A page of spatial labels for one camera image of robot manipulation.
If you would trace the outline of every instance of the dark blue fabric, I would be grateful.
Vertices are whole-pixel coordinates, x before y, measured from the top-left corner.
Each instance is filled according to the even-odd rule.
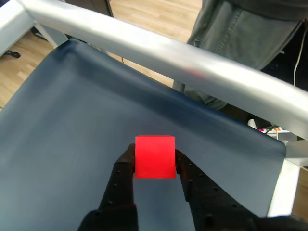
[[[0,113],[0,230],[75,231],[137,135],[173,135],[231,196],[267,213],[285,146],[69,40]],[[134,180],[141,231],[193,230],[179,178]]]

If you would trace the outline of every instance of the cable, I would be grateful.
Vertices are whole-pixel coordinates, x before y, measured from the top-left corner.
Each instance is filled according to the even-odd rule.
[[[300,50],[299,50],[297,62],[296,62],[296,64],[295,64],[294,71],[293,71],[293,85],[294,85],[294,86],[296,86],[296,70],[297,70],[297,66],[298,66],[298,64],[299,64],[300,56],[302,55],[303,46],[304,46],[304,41],[305,41],[305,36],[306,36],[307,30],[308,30],[308,26],[307,26],[306,21],[305,21],[304,23],[305,23],[305,27],[306,27],[306,28],[305,28],[305,32],[304,32],[304,35],[303,35],[302,44],[300,45]]]
[[[272,130],[273,128],[275,128],[275,127],[276,127],[276,125],[270,127],[270,128],[265,132],[265,134],[267,134],[269,131],[271,131],[271,130]]]

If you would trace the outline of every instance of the metal bar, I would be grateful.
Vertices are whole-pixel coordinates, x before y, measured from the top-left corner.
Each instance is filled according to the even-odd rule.
[[[308,139],[308,93],[299,88],[103,14],[58,1],[21,2],[43,25],[181,81]]]
[[[284,160],[269,206],[269,217],[292,214],[299,171],[299,166]]]
[[[67,41],[65,34],[58,30],[52,29],[48,26],[43,26],[41,24],[35,24],[35,28],[44,36],[44,38],[54,47],[60,46],[62,43]]]
[[[12,0],[3,5],[0,8],[0,56],[34,24],[34,20],[18,2]]]

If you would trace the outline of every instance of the red cube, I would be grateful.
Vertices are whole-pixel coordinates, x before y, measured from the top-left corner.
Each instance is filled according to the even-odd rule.
[[[135,178],[175,179],[174,136],[137,136]]]

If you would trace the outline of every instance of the jeans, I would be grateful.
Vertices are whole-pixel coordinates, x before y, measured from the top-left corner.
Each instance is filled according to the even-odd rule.
[[[203,0],[187,43],[261,70],[291,40],[300,24],[253,14],[223,0]],[[173,88],[217,110],[227,104],[178,81]]]

